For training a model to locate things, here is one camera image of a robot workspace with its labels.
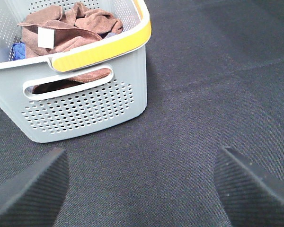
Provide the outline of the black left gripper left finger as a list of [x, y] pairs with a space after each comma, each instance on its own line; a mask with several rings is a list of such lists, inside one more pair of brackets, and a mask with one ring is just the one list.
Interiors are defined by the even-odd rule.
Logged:
[[68, 187], [67, 153], [54, 148], [0, 185], [0, 227], [52, 227]]

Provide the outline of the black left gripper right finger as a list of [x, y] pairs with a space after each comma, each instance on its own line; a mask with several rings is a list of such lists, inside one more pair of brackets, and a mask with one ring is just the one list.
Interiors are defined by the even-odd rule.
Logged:
[[284, 182], [230, 147], [218, 149], [213, 181], [234, 227], [284, 227]]

